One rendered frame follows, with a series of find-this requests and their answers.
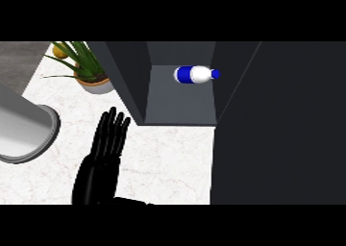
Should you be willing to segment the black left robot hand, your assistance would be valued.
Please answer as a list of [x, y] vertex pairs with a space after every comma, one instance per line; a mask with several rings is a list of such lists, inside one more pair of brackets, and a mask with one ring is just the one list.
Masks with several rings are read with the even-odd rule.
[[151, 203], [117, 196], [121, 151], [130, 118], [111, 107], [101, 115], [90, 151], [74, 182], [74, 205], [149, 206]]

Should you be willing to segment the dark grey open cabinet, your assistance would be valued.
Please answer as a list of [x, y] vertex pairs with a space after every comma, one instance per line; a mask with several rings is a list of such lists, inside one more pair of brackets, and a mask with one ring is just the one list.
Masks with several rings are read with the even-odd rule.
[[[89, 48], [141, 126], [215, 126], [259, 50], [256, 41], [92, 41]], [[220, 71], [220, 78], [185, 85], [185, 65]]]

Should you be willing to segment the blue and white water bottle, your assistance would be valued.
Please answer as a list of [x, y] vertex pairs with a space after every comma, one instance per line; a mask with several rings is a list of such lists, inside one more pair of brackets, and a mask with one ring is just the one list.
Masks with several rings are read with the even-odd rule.
[[201, 65], [181, 66], [175, 69], [173, 78], [181, 84], [204, 84], [220, 78], [220, 71]]

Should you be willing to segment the dark grey cabinet door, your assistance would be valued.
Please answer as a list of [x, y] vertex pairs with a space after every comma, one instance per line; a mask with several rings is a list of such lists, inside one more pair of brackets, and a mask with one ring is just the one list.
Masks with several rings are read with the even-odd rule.
[[215, 133], [210, 203], [346, 204], [346, 42], [266, 42]]

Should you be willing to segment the pale grey cylindrical container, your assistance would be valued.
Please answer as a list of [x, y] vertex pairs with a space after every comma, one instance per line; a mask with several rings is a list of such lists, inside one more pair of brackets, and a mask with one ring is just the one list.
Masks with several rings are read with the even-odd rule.
[[0, 160], [21, 164], [52, 147], [61, 127], [59, 114], [35, 105], [0, 83]]

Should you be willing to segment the green potted plant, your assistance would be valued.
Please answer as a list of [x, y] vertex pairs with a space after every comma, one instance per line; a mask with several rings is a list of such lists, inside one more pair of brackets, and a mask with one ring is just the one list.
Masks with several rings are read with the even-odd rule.
[[62, 60], [55, 57], [53, 53], [46, 55], [46, 58], [64, 64], [74, 74], [52, 75], [52, 77], [72, 78], [90, 94], [102, 95], [109, 93], [115, 88], [87, 44], [83, 41], [61, 42], [65, 47], [58, 44], [59, 42], [53, 41], [52, 48], [56, 46], [68, 55], [68, 58]]

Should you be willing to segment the small yellow fruit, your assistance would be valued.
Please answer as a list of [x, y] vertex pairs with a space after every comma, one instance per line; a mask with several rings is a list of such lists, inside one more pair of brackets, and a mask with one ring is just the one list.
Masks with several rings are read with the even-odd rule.
[[62, 60], [68, 58], [68, 55], [64, 53], [64, 51], [56, 46], [53, 46], [52, 52], [53, 52], [53, 55], [55, 55], [56, 58], [59, 58]]

